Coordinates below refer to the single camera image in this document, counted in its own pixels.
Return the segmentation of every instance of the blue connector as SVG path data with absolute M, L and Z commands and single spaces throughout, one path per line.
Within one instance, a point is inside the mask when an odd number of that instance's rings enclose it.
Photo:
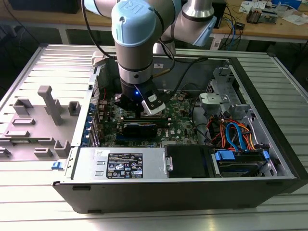
M 215 153 L 216 160 L 235 160 L 235 156 L 232 151 L 220 150 Z
M 58 162 L 58 161 L 55 161 L 51 167 L 52 170 L 62 170 L 63 167 L 62 167 L 62 163 L 61 162 Z
M 86 122 L 86 123 L 85 123 L 85 128 L 90 128 L 90 127 L 91 127 L 91 124 L 88 123 L 88 122 Z
M 82 135 L 83 135 L 83 136 L 87 136 L 87 135 L 89 134 L 89 132 L 90 132 L 90 131 L 88 131 L 88 130 L 83 130 Z
M 92 120 L 93 120 L 93 118 L 92 118 L 91 116 L 88 115 L 87 118 L 86 118 L 86 121 L 87 121 L 87 122 L 91 122 Z
M 88 141 L 89 141 L 89 139 L 86 138 L 86 137 L 82 137 L 81 138 L 81 142 L 83 142 L 83 143 L 88 143 Z
M 89 111 L 90 111 L 90 112 L 93 112 L 93 111 L 95 111 L 95 109 L 96 109 L 96 106 L 95 106 L 94 104 L 90 103 L 90 105 L 89 105 Z
M 266 160 L 269 160 L 270 159 L 270 154 L 268 153 L 268 151 L 263 151 L 263 155 L 265 157 Z

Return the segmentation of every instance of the motherboard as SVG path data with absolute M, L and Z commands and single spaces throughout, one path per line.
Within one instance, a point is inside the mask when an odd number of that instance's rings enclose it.
M 167 144 L 198 144 L 191 123 L 191 100 L 175 95 L 166 109 L 156 115 L 127 112 L 113 98 L 100 101 L 101 147 L 164 147 Z M 142 136 L 130 136 L 131 130 L 146 129 Z

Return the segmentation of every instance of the metal bracket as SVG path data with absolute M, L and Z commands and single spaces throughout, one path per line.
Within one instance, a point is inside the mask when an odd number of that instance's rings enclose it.
M 168 172 L 173 171 L 172 157 L 171 156 L 166 157 L 166 169 L 167 169 Z

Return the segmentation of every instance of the desk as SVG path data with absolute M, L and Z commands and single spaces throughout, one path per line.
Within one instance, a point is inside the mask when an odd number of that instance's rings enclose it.
M 246 22 L 246 14 L 237 14 L 233 9 L 233 5 L 240 5 L 242 0 L 229 0 L 228 5 L 237 21 L 246 24 L 242 39 L 247 40 L 262 40 L 262 41 L 277 41 L 277 42 L 294 42 L 305 43 L 308 39 L 308 24 L 296 26 L 281 18 L 278 19 L 277 24 L 249 24 Z M 49 12 L 31 12 L 31 11 L 14 11 L 11 6 L 9 8 L 13 15 L 20 20 L 25 26 L 33 27 L 51 27 L 59 30 L 62 43 L 69 44 L 67 36 L 67 29 L 85 30 L 85 23 L 81 10 L 77 14 L 66 13 L 49 13 Z M 300 11 L 307 11 L 308 6 L 301 5 Z M 110 31 L 111 20 L 106 17 L 98 16 L 94 13 L 88 13 L 88 20 L 93 30 Z M 3 2 L 0 1 L 0 24 L 17 26 L 18 23 L 6 11 Z M 223 21 L 219 29 L 214 29 L 212 37 L 215 41 L 219 41 L 228 36 L 230 29 L 226 21 Z
M 251 24 L 247 23 L 245 13 L 239 13 L 242 0 L 228 0 L 229 9 L 232 16 L 236 18 L 237 22 L 244 23 L 245 28 L 242 34 L 242 39 L 245 40 L 259 40 L 259 41 L 275 41 L 275 42 L 293 42 L 305 43 L 308 39 L 308 24 L 296 26 L 290 22 L 278 18 L 276 24 Z M 301 4 L 299 12 L 296 14 L 301 15 L 303 12 L 308 12 L 308 6 Z M 214 29 L 214 40 L 226 38 L 230 33 L 227 21 L 223 20 L 219 29 Z

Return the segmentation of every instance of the white label sticker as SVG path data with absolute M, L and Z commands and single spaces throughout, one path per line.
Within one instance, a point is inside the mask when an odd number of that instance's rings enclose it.
M 154 64 L 154 68 L 163 69 L 164 65 L 163 64 Z
M 29 141 L 12 141 L 12 143 L 29 143 Z
M 100 149 L 95 150 L 95 156 L 105 156 L 108 155 L 109 153 L 110 150 L 100 150 Z
M 151 95 L 148 99 L 149 99 L 150 102 L 154 102 L 155 100 L 157 100 L 157 96 Z

